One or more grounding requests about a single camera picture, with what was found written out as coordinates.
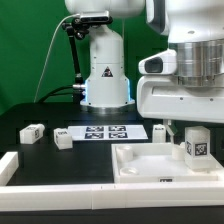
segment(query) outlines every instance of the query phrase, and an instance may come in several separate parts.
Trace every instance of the green wall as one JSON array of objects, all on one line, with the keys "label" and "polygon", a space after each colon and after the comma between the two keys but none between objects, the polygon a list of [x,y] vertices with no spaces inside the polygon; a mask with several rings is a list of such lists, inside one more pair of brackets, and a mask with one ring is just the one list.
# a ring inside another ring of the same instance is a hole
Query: green wall
[{"label": "green wall", "polygon": [[[0,2],[0,114],[11,106],[33,102],[48,47],[58,23],[68,15],[64,0],[1,0]],[[140,78],[138,62],[167,47],[146,25],[146,16],[125,20],[124,45],[126,76],[131,80],[131,94],[136,96]],[[112,29],[122,33],[122,21]],[[81,71],[89,75],[88,38],[78,43]],[[74,72],[66,33],[59,30],[50,55],[39,98],[49,91],[74,82]],[[70,96],[57,101],[72,101]]]}]

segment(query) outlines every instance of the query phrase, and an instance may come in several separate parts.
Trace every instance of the qr code sticker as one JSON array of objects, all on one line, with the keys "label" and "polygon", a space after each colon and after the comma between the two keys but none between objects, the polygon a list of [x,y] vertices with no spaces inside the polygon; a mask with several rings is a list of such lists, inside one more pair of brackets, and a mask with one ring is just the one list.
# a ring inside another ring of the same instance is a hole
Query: qr code sticker
[{"label": "qr code sticker", "polygon": [[102,139],[104,137],[103,133],[86,133],[85,139]]},{"label": "qr code sticker", "polygon": [[109,138],[128,138],[128,134],[126,132],[109,133]]},{"label": "qr code sticker", "polygon": [[188,153],[189,155],[192,154],[192,145],[191,145],[190,142],[187,142],[187,153]]},{"label": "qr code sticker", "polygon": [[207,156],[207,155],[208,155],[207,143],[195,144],[195,156]]},{"label": "qr code sticker", "polygon": [[39,130],[37,129],[37,130],[35,131],[35,138],[39,138],[39,136],[40,136],[40,133],[39,133]]},{"label": "qr code sticker", "polygon": [[104,131],[104,127],[102,126],[95,126],[95,127],[87,127],[86,128],[86,132],[103,132]]},{"label": "qr code sticker", "polygon": [[109,131],[126,131],[125,126],[109,126]]}]

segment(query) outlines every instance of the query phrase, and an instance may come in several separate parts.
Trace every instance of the robot logo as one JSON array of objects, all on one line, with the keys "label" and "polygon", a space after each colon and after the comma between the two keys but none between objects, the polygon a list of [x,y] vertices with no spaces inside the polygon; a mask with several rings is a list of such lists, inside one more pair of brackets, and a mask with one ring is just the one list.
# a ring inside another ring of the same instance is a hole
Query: robot logo
[{"label": "robot logo", "polygon": [[109,68],[108,66],[107,66],[107,68],[105,69],[105,71],[104,71],[102,77],[113,77],[113,74],[112,74],[112,72],[111,72],[111,70],[110,70],[110,68]]}]

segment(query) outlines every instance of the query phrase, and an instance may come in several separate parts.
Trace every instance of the white plastic casing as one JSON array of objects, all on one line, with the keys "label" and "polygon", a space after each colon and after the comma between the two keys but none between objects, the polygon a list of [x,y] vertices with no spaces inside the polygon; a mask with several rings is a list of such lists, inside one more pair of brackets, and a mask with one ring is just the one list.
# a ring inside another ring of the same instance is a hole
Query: white plastic casing
[{"label": "white plastic casing", "polygon": [[73,147],[72,136],[65,128],[57,128],[54,130],[54,142],[58,149],[70,149]]},{"label": "white plastic casing", "polygon": [[138,15],[145,0],[65,0],[65,5],[70,14],[109,11],[113,18],[125,18]]},{"label": "white plastic casing", "polygon": [[223,0],[166,0],[169,43],[201,42],[224,38]]},{"label": "white plastic casing", "polygon": [[21,144],[33,144],[37,140],[43,137],[44,132],[43,124],[31,124],[28,127],[20,131],[20,143]]},{"label": "white plastic casing", "polygon": [[86,80],[86,98],[81,105],[117,108],[134,103],[130,99],[129,80],[124,74],[120,35],[107,26],[91,29],[90,61],[91,74]]},{"label": "white plastic casing", "polygon": [[159,73],[159,75],[172,75],[177,70],[176,56],[177,56],[176,51],[168,49],[164,52],[161,52],[159,54],[146,58],[139,62],[139,65],[138,65],[139,72],[143,75],[158,74],[158,73],[147,73],[147,71],[145,70],[145,63],[154,58],[160,58],[163,62],[163,71]]}]

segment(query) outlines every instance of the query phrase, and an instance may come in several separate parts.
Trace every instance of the black and white pattern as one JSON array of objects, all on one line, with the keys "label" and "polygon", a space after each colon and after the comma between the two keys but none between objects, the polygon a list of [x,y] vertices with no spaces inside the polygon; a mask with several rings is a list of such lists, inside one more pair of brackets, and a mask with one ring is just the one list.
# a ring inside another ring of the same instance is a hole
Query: black and white pattern
[{"label": "black and white pattern", "polygon": [[109,126],[109,131],[126,131],[125,126]]},{"label": "black and white pattern", "polygon": [[87,127],[86,128],[86,132],[103,132],[104,131],[104,127],[102,126],[92,126],[92,127]]},{"label": "black and white pattern", "polygon": [[103,133],[86,133],[85,139],[103,139],[104,134]]},{"label": "black and white pattern", "polygon": [[207,156],[207,155],[208,155],[207,143],[195,144],[195,156]]},{"label": "black and white pattern", "polygon": [[112,132],[112,133],[109,133],[109,138],[110,139],[128,138],[128,134],[126,132]]}]

